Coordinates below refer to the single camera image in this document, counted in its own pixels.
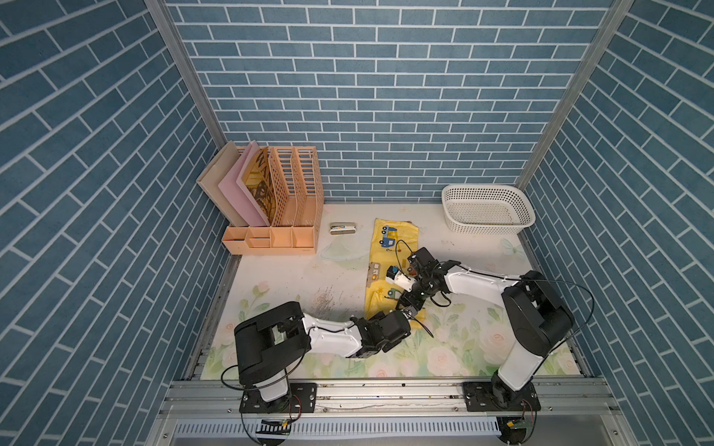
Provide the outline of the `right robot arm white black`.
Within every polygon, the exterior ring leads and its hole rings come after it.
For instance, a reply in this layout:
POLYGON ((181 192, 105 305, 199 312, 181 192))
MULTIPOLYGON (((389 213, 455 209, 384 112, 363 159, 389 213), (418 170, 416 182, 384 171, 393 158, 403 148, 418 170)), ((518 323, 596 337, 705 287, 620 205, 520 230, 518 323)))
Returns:
POLYGON ((565 341, 575 318, 563 299, 538 271, 528 271, 517 279, 477 272, 460 262, 440 262, 422 247, 407 258, 407 274, 389 267, 386 280, 403 290, 398 310, 415 316, 426 300, 437 294, 478 297, 501 308, 509 318, 515 344, 491 382, 474 394, 496 410, 513 410, 518 403, 539 404, 531 382, 554 349, 565 341))

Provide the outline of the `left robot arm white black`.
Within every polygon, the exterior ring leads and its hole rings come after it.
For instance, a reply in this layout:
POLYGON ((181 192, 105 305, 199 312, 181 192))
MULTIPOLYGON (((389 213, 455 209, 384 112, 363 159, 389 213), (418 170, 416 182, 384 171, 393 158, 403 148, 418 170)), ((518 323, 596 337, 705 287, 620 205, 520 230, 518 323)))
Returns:
POLYGON ((258 390, 266 403, 281 399, 288 394, 288 367, 306 354, 366 359, 387 352, 410 336, 414 315, 409 307, 337 323, 303 312, 297 301, 271 308, 234 328, 240 385, 258 390))

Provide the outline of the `yellow car print pillowcase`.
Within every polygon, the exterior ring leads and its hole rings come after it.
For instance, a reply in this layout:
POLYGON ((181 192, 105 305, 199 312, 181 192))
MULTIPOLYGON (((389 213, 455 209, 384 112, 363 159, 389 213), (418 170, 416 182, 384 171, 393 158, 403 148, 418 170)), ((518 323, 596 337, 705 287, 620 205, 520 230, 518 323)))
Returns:
POLYGON ((401 271, 409 274, 407 258, 418 249, 418 236, 418 227, 409 221, 376 219, 366 279, 366 319, 396 309, 403 288, 390 284, 386 273, 390 267, 400 266, 401 271))

